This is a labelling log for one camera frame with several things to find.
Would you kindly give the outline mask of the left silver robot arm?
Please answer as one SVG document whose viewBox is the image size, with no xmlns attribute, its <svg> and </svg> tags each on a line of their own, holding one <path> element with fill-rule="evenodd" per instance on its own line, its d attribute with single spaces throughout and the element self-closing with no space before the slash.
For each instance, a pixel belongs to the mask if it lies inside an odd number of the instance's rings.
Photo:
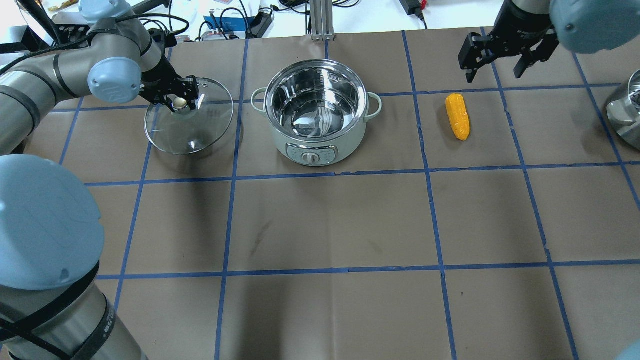
<svg viewBox="0 0 640 360">
<path fill-rule="evenodd" d="M 97 287 L 105 230 L 85 184 L 59 162 L 14 153 L 62 101 L 142 97 L 197 109 L 181 77 L 125 0 L 82 0 L 89 23 L 73 43 L 1 70 L 1 344 L 13 360 L 146 360 Z"/>
</svg>

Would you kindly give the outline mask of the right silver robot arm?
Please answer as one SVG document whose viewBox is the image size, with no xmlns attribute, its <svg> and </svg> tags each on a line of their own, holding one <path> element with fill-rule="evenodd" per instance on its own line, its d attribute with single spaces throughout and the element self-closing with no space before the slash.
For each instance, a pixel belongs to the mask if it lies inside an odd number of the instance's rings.
<svg viewBox="0 0 640 360">
<path fill-rule="evenodd" d="M 518 57 L 513 73 L 519 79 L 558 46 L 595 54 L 622 47 L 639 32 L 637 0 L 505 0 L 489 34 L 467 34 L 457 59 L 471 84 L 482 67 Z"/>
</svg>

